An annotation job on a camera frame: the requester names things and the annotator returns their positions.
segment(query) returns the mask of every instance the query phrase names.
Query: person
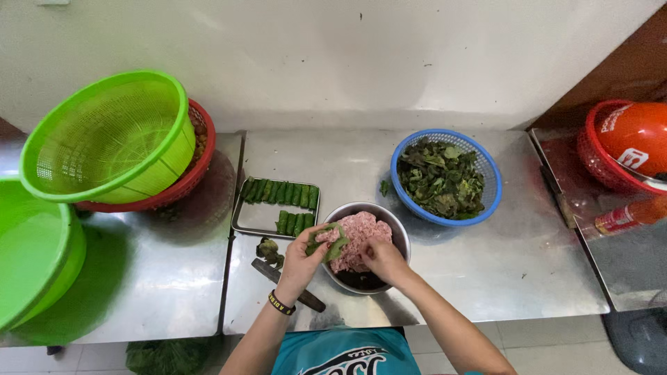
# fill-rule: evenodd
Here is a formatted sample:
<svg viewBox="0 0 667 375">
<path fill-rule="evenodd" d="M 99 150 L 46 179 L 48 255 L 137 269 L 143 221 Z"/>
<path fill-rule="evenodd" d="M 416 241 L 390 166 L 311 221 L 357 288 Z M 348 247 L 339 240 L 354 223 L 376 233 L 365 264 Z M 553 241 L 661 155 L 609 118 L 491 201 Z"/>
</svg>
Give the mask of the person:
<svg viewBox="0 0 667 375">
<path fill-rule="evenodd" d="M 277 305 L 264 304 L 220 375 L 420 374 L 408 342 L 392 328 L 285 334 L 289 315 L 284 314 L 285 308 L 280 311 L 277 306 L 287 306 L 289 310 L 313 278 L 330 244 L 322 244 L 307 256 L 306 242 L 311 232 L 324 226 L 304 230 L 287 247 L 283 272 L 273 293 Z M 417 306 L 459 374 L 516 374 L 474 324 L 410 269 L 394 245 L 375 238 L 365 245 L 361 255 L 366 266 Z"/>
</svg>

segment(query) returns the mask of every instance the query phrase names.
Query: green plastic basin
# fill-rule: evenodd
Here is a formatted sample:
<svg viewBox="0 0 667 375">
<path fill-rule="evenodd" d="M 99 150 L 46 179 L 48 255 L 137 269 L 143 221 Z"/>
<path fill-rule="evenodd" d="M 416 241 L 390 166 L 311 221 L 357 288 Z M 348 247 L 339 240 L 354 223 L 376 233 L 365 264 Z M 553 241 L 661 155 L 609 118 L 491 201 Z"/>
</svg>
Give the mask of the green plastic basin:
<svg viewBox="0 0 667 375">
<path fill-rule="evenodd" d="M 0 332 L 53 305 L 79 275 L 85 237 L 67 204 L 33 197 L 0 176 Z"/>
<path fill-rule="evenodd" d="M 195 149 L 183 86 L 160 71 L 130 71 L 77 91 L 28 137 L 23 186 L 57 203 L 150 198 L 185 171 Z"/>
</svg>

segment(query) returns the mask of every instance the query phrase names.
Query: blue plastic basket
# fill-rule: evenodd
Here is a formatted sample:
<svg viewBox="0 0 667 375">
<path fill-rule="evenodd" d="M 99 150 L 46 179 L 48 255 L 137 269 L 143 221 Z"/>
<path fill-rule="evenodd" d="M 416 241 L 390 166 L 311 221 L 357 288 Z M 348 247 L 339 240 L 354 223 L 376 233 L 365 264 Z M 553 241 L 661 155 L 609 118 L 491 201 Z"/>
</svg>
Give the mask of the blue plastic basket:
<svg viewBox="0 0 667 375">
<path fill-rule="evenodd" d="M 479 173 L 484 176 L 484 191 L 482 192 L 482 204 L 484 204 L 484 210 L 480 212 L 480 215 L 476 218 L 465 219 L 465 220 L 449 220 L 440 218 L 427 212 L 415 202 L 413 202 L 410 197 L 407 195 L 403 186 L 398 180 L 398 172 L 396 170 L 396 165 L 398 162 L 399 155 L 403 150 L 409 146 L 413 145 L 423 137 L 427 137 L 429 141 L 445 141 L 451 142 L 459 146 L 464 152 L 475 151 L 477 152 L 477 161 L 475 162 L 475 168 Z M 401 143 L 398 144 L 394 154 L 392 156 L 392 183 L 394 184 L 394 189 L 398 193 L 398 197 L 401 198 L 403 203 L 414 212 L 417 216 L 422 219 L 428 220 L 441 226 L 450 226 L 450 227 L 461 227 L 461 226 L 472 226 L 474 224 L 481 223 L 486 218 L 491 216 L 491 214 L 496 210 L 498 204 L 500 203 L 500 198 L 502 196 L 502 183 L 500 178 L 500 171 L 496 166 L 491 155 L 482 147 L 479 143 L 474 140 L 466 137 L 461 133 L 457 133 L 452 130 L 444 129 L 427 129 L 421 130 L 412 134 L 411 136 L 405 138 Z"/>
</svg>

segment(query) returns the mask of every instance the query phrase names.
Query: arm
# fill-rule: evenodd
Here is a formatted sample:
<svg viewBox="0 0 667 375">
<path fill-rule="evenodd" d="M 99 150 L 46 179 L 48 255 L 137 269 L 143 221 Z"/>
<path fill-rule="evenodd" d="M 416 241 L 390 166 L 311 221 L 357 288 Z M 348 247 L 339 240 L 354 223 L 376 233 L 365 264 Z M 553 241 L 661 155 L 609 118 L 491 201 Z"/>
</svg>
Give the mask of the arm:
<svg viewBox="0 0 667 375">
<path fill-rule="evenodd" d="M 312 256 L 305 254 L 306 242 L 311 232 L 326 224 L 310 227 L 292 242 L 285 252 L 285 265 L 275 297 L 287 306 L 294 306 L 297 298 L 313 278 L 317 266 L 329 250 L 330 243 L 322 244 Z M 289 316 L 276 310 L 267 299 L 241 342 L 231 353 L 220 375 L 269 374 L 285 336 Z"/>
<path fill-rule="evenodd" d="M 372 238 L 362 258 L 373 273 L 417 306 L 456 371 L 516 375 L 489 339 L 410 269 L 394 245 Z"/>
</svg>

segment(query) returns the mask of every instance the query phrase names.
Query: stainless steel table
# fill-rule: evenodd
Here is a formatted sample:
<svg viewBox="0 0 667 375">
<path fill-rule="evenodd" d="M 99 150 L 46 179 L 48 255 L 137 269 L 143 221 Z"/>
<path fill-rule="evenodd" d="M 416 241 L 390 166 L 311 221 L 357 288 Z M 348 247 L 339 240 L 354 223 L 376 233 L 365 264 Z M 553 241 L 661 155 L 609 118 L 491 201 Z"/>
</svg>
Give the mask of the stainless steel table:
<svg viewBox="0 0 667 375">
<path fill-rule="evenodd" d="M 601 236 L 594 227 L 596 216 L 647 197 L 618 194 L 591 177 L 576 153 L 578 132 L 535 129 L 532 136 L 542 145 L 556 189 L 576 220 L 605 293 L 619 312 L 666 307 L 667 221 L 619 236 Z"/>
<path fill-rule="evenodd" d="M 494 157 L 503 199 L 485 222 L 443 228 L 414 217 L 390 190 L 389 162 L 410 131 L 251 131 L 245 173 L 314 183 L 321 188 L 321 221 L 348 202 L 376 202 L 405 225 L 410 266 L 474 322 L 551 318 L 609 312 L 600 285 L 575 236 L 563 223 L 543 182 L 540 160 L 523 131 L 464 131 Z M 231 250 L 223 333 L 245 333 L 275 287 L 251 266 L 259 237 L 237 234 Z M 287 240 L 276 241 L 284 252 Z M 290 330 L 334 326 L 423 324 L 416 307 L 396 289 L 357 296 L 320 268 L 308 290 L 327 304 L 318 314 L 298 304 Z"/>
<path fill-rule="evenodd" d="M 3 145 L 0 174 L 16 173 L 22 143 Z M 168 210 L 84 216 L 87 257 L 76 282 L 0 346 L 214 335 L 241 144 L 241 134 L 219 133 L 206 176 Z"/>
</svg>

